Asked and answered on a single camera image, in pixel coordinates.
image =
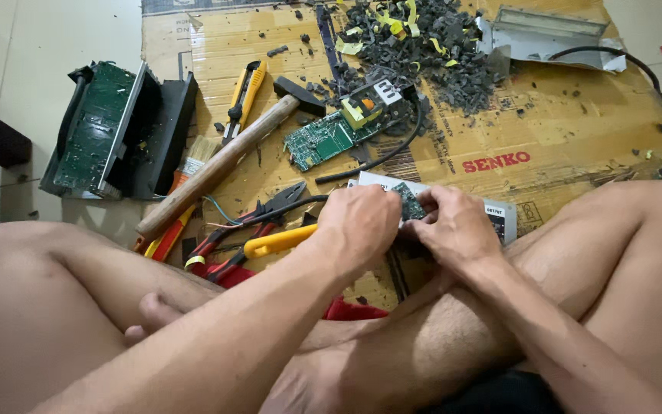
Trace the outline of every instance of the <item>tile floor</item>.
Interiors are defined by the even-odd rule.
[[[135,238],[139,202],[60,200],[38,190],[74,84],[67,73],[92,59],[136,71],[140,0],[0,0],[0,119],[34,142],[31,165],[0,168],[0,222],[73,222],[121,245]],[[662,0],[604,0],[631,53],[662,82]]]

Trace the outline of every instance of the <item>yellow utility knife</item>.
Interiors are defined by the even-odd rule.
[[[242,127],[246,125],[246,118],[249,110],[252,109],[254,97],[260,90],[262,80],[267,73],[267,62],[254,61],[244,68],[237,81],[237,87],[232,97],[232,106],[229,108],[229,120],[226,121],[224,128],[223,145],[229,144],[229,141],[236,138],[241,132]]]
[[[257,259],[267,256],[270,253],[277,253],[283,250],[294,248],[301,242],[308,239],[311,234],[318,229],[317,224],[306,225],[305,227],[295,228],[293,230],[283,231],[282,233],[270,234],[269,236],[259,237],[248,240],[244,243],[244,256],[249,259]]]

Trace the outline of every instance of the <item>cardboard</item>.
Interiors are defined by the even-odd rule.
[[[531,10],[609,21],[601,2],[596,0],[509,2],[514,6],[526,4]],[[333,14],[336,31],[343,27],[344,11],[349,5],[347,2]],[[501,2],[483,1],[476,6],[487,11],[485,17],[493,17],[500,5]],[[251,7],[192,12],[193,18],[185,18],[187,24],[179,23],[185,13],[144,18],[143,53],[158,77],[170,78],[179,72],[176,60],[180,53],[184,55],[182,70],[189,70],[185,51],[192,54],[192,69],[200,88],[197,133],[220,135],[213,123],[225,121],[234,83],[250,61],[263,59],[269,63],[269,74],[249,115],[250,122],[277,101],[271,85],[275,77],[286,76],[303,85],[300,76],[309,82],[331,79],[316,16],[309,7],[282,5],[273,10],[256,2]],[[294,10],[302,12],[302,20],[295,17]],[[178,27],[188,28],[190,43],[179,40],[180,34],[175,33]],[[265,33],[265,37],[260,38],[259,33]],[[308,55],[308,46],[300,41],[304,33],[311,37],[313,56]],[[607,28],[605,36],[619,36],[614,25]],[[288,45],[289,51],[274,58],[265,55],[282,45]],[[354,57],[344,55],[343,59],[358,66]],[[409,150],[372,172],[428,185],[458,186],[492,200],[515,203],[521,237],[581,194],[615,178],[652,179],[662,166],[662,134],[656,127],[662,123],[662,102],[635,66],[628,65],[626,71],[616,76],[535,62],[519,62],[517,68],[517,74],[492,96],[489,110],[476,116],[464,118],[447,104],[435,104],[434,118],[445,139],[439,142],[435,134],[420,137]],[[431,98],[435,96],[425,82],[421,90]],[[518,110],[523,110],[523,114],[519,115]],[[308,183],[310,194],[327,193],[337,184],[316,186],[314,178],[358,166],[347,153],[342,153],[300,173],[289,164],[288,154],[282,152],[282,137],[298,127],[294,118],[286,120],[245,156],[213,192],[228,214],[247,211],[258,199],[266,201],[300,180]],[[376,158],[404,138],[382,137],[378,145],[368,146],[368,151]],[[633,149],[639,150],[639,155],[633,155]],[[650,149],[654,155],[647,160],[645,153]],[[210,203],[204,203],[203,215],[206,222],[224,222]],[[299,210],[287,219],[298,222],[301,215]],[[249,235],[248,230],[235,234],[223,247],[237,248]],[[176,256],[179,263],[180,252],[176,250],[171,258],[173,263]],[[234,252],[217,255],[216,261]],[[259,271],[279,257],[249,261],[246,267]],[[345,291],[346,299],[353,302],[355,297],[364,296],[371,305],[392,309],[397,305],[397,295],[391,273],[403,273],[410,290],[415,291],[430,278],[433,268],[424,249],[395,248],[380,266]]]

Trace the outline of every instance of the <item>pliers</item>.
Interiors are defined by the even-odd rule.
[[[267,214],[278,209],[281,209],[296,200],[300,197],[300,194],[305,190],[306,184],[304,181],[301,181],[298,184],[289,186],[287,189],[282,190],[277,193],[272,199],[268,202],[262,204],[259,200],[257,201],[257,208],[251,212],[242,214],[237,222],[244,223],[248,220],[259,217],[263,214]],[[254,234],[249,238],[257,239],[258,237],[267,236],[273,229],[282,225],[284,219],[282,217],[276,217],[267,221],[263,221],[259,224],[257,230],[254,231]],[[213,233],[211,233],[206,240],[202,241],[201,244],[193,250],[190,254],[188,261],[185,263],[185,268],[189,269],[192,265],[200,262],[204,265],[206,264],[206,257],[213,252],[218,245],[221,244],[224,239],[226,239],[231,233],[240,229],[240,228],[220,228]],[[244,256],[244,246],[239,249],[239,251],[229,260],[226,260],[224,263],[220,264],[217,268],[212,269],[208,273],[199,274],[198,276],[208,279],[213,283],[218,283],[221,279],[225,278],[235,269],[239,268],[246,261],[246,256]]]

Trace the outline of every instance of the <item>hammer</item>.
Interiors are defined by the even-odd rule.
[[[144,237],[145,242],[157,239],[197,199],[215,189],[247,150],[270,134],[294,109],[317,117],[326,116],[326,105],[302,86],[285,77],[277,78],[273,86],[275,93],[282,99],[212,156],[193,177],[170,193],[137,225],[137,233]]]

